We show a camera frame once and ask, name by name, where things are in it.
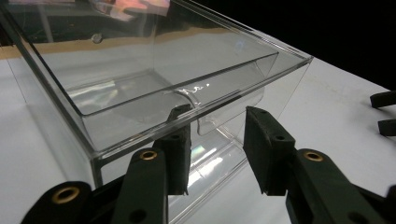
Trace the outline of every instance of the transparent plastic container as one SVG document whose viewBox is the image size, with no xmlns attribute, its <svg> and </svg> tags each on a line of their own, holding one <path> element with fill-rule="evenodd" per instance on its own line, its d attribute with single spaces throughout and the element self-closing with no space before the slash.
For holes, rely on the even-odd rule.
<svg viewBox="0 0 396 224">
<path fill-rule="evenodd" d="M 30 2 L 2 4 L 3 52 L 68 179 L 102 186 L 191 124 L 191 196 L 170 198 L 173 222 L 245 162 L 246 106 L 312 60 L 192 1 Z"/>
</svg>

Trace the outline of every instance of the white surface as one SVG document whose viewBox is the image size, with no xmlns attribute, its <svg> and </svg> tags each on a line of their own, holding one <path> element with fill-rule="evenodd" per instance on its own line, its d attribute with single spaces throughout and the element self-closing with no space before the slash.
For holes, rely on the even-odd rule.
<svg viewBox="0 0 396 224">
<path fill-rule="evenodd" d="M 0 223 L 19 223 L 37 198 L 64 177 L 6 61 L 0 61 L 0 71 Z M 290 81 L 295 79 L 281 78 L 267 93 Z M 315 59 L 279 120 L 297 148 L 328 154 L 351 182 L 384 195 L 396 184 L 396 140 L 379 135 L 376 123 L 396 118 L 396 108 L 370 107 L 369 96 L 381 91 L 386 89 Z M 187 223 L 289 223 L 284 201 L 261 196 L 245 167 Z"/>
</svg>

